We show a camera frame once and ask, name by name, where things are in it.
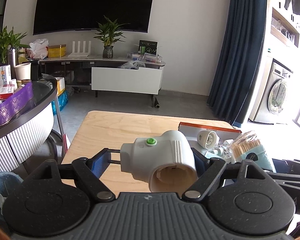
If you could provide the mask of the green black box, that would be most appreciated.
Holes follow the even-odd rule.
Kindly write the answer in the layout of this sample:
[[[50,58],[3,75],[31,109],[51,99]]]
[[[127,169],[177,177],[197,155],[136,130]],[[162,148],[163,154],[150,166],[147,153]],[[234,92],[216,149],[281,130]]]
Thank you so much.
[[[140,54],[148,53],[152,55],[157,55],[157,47],[158,47],[158,43],[156,41],[140,40],[138,46],[138,52]]]

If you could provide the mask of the black television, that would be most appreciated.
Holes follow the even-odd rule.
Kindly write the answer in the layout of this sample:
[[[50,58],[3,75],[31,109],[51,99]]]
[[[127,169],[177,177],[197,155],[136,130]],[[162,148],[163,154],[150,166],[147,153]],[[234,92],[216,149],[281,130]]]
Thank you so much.
[[[153,0],[37,0],[33,33],[93,30],[107,19],[125,31],[148,31]]]

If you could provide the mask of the white router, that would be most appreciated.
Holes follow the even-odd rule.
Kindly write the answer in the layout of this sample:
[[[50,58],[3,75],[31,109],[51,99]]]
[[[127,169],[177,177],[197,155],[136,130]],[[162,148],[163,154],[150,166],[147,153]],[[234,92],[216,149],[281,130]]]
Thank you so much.
[[[91,41],[73,41],[72,52],[69,57],[87,57],[91,54]]]

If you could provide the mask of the blue toothpick jar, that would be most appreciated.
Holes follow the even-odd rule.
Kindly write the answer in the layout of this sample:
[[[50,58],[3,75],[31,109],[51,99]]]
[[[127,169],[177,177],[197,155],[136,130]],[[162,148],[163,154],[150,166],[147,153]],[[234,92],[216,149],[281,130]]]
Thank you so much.
[[[251,159],[262,169],[276,172],[272,159],[267,155],[265,147],[253,131],[242,133],[230,143],[228,150],[235,162]]]

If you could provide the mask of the blue plastic bag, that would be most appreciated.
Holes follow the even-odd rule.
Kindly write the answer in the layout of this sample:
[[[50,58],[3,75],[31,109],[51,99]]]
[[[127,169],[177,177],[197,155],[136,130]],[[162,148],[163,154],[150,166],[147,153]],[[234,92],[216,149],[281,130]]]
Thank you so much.
[[[67,105],[68,101],[69,101],[69,93],[67,90],[65,90],[61,95],[58,96],[60,111],[62,111],[64,109],[64,107]],[[51,106],[52,106],[52,110],[53,110],[53,115],[56,115],[57,110],[56,110],[56,105],[55,105],[54,100],[51,102]]]

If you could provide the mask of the purple tray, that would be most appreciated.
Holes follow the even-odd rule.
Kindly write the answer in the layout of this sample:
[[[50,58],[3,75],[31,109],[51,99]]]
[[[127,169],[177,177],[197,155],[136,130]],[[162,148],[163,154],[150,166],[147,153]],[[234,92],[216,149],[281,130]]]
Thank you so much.
[[[33,98],[33,84],[28,82],[0,103],[0,126],[7,124]]]

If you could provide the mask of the white plug heater in box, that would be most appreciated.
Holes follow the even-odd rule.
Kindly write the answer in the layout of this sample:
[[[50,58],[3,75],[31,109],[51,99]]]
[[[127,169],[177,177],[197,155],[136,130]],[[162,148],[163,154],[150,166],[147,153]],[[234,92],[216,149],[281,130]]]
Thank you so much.
[[[206,150],[212,150],[219,142],[219,137],[215,131],[200,131],[197,135],[197,142]]]

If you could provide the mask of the white paper cup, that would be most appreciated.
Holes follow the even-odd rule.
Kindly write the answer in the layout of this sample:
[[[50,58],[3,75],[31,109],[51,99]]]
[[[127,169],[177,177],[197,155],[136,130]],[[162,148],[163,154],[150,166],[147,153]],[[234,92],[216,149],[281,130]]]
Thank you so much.
[[[18,64],[14,67],[17,80],[30,80],[31,79],[31,63],[26,62]]]

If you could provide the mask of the white yellow carton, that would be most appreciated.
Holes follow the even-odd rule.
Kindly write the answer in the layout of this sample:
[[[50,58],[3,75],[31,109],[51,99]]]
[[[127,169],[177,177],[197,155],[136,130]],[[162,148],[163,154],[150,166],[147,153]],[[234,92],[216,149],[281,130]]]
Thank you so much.
[[[57,80],[57,96],[60,96],[65,90],[65,78],[64,77],[56,77]]]

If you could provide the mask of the yellow box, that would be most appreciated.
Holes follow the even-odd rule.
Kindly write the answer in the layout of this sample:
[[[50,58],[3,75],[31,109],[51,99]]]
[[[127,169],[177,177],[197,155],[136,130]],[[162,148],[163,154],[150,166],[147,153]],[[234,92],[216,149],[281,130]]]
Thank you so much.
[[[66,51],[67,49],[65,44],[48,46],[48,58],[66,56]]]

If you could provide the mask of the clear glass refill bottle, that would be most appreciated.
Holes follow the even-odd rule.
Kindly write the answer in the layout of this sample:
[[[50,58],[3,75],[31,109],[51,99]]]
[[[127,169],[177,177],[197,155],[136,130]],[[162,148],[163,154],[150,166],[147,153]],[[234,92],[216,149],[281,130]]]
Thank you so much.
[[[228,154],[230,154],[230,146],[229,143],[224,141],[221,145],[217,145],[212,149],[213,154],[219,156],[219,157],[224,157]]]

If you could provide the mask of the orange cardboard box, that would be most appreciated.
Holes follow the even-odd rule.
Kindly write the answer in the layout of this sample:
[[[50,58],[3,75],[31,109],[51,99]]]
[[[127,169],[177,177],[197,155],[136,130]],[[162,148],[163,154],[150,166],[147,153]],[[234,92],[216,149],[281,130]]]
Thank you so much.
[[[178,131],[185,135],[191,147],[201,150],[213,150],[226,140],[234,140],[241,135],[241,130],[217,126],[180,122]]]

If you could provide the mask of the potted bamboo plant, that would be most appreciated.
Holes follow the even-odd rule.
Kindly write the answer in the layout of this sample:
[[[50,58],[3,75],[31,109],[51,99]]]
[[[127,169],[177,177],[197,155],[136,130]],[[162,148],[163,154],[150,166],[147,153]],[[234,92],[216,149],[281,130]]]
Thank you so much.
[[[96,29],[94,39],[97,39],[103,43],[102,57],[104,59],[112,59],[114,52],[113,47],[116,42],[124,42],[122,26],[124,24],[119,24],[117,19],[112,21],[106,16],[104,16],[105,22],[103,24],[98,23],[98,28]]]

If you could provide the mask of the white plastic bag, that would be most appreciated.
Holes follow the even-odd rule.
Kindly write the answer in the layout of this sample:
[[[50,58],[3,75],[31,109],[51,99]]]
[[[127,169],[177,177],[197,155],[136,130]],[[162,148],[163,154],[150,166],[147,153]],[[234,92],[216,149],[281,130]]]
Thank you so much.
[[[29,46],[28,55],[31,59],[45,59],[48,56],[48,39],[36,39],[34,42],[30,42]]]

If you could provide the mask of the white plug heater green button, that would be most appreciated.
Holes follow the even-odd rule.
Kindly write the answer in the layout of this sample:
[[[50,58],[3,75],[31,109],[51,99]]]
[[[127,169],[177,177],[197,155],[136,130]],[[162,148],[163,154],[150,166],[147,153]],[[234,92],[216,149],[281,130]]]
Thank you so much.
[[[151,192],[176,192],[181,196],[198,180],[189,142],[175,130],[122,144],[120,162],[122,172],[146,182]]]

